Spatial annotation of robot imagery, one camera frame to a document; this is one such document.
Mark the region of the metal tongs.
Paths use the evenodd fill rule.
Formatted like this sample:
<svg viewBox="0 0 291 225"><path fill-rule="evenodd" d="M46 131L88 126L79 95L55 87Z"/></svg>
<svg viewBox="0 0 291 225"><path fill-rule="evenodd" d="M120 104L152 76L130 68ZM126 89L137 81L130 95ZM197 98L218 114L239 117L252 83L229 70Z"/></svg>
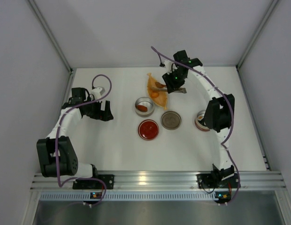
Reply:
<svg viewBox="0 0 291 225"><path fill-rule="evenodd" d="M183 93L186 94L186 88L168 88L167 85L162 84L160 82L155 82L154 86L150 86L150 89L152 91L162 91L162 92L167 92L168 94L170 93Z"/></svg>

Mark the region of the sushi roll black white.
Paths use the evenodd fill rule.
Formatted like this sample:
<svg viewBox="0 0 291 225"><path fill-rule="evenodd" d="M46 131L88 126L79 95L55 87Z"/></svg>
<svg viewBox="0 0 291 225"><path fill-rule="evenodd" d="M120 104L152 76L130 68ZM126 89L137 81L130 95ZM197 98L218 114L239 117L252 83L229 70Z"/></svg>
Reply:
<svg viewBox="0 0 291 225"><path fill-rule="evenodd" d="M204 115L199 115L199 116L197 117L197 120L202 120L202 119L204 119Z"/></svg>

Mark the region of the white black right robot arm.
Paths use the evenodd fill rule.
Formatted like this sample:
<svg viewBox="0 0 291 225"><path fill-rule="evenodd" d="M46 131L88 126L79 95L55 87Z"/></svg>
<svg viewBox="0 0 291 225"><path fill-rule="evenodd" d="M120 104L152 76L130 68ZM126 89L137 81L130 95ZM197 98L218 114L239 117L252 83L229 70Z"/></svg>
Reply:
<svg viewBox="0 0 291 225"><path fill-rule="evenodd" d="M204 117L198 124L215 131L217 136L218 160L213 164L209 183L218 185L237 173L237 167L226 146L234 126L235 97L223 93L208 76L203 63L198 58L188 57L185 50L176 52L172 59L161 53L158 56L165 59L160 66L166 69L162 78L169 94L179 91L185 81L189 80L207 102Z"/></svg>

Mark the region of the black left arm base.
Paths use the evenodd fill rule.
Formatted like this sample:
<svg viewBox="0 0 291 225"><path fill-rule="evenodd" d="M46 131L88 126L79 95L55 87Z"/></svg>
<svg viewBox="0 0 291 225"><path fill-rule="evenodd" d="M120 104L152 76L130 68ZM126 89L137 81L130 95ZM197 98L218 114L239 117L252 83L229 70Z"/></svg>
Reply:
<svg viewBox="0 0 291 225"><path fill-rule="evenodd" d="M114 189L113 174L99 174L97 178L77 179L73 182L74 190Z"/></svg>

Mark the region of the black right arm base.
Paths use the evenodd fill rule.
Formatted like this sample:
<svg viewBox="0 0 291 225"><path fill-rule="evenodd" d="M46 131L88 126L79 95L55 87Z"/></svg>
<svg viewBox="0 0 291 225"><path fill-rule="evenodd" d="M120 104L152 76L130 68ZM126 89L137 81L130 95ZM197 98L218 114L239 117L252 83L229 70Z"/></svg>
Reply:
<svg viewBox="0 0 291 225"><path fill-rule="evenodd" d="M238 176L237 174L232 174L231 176L224 178L223 180L217 180L213 178L210 173L200 173L196 175L199 188L213 189L213 188L237 188Z"/></svg>

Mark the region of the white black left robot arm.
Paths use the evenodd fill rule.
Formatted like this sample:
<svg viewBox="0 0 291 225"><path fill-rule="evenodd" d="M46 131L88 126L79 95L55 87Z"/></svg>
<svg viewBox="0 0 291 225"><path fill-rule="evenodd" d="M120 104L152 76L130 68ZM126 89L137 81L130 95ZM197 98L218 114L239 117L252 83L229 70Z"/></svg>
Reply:
<svg viewBox="0 0 291 225"><path fill-rule="evenodd" d="M84 116L101 121L114 119L108 100L105 101L105 109L101 110L102 99L106 96L103 87L92 87L91 91L86 88L71 89L71 96L62 105L56 125L46 138L37 141L38 160L44 177L98 177L95 165L79 162L69 136Z"/></svg>

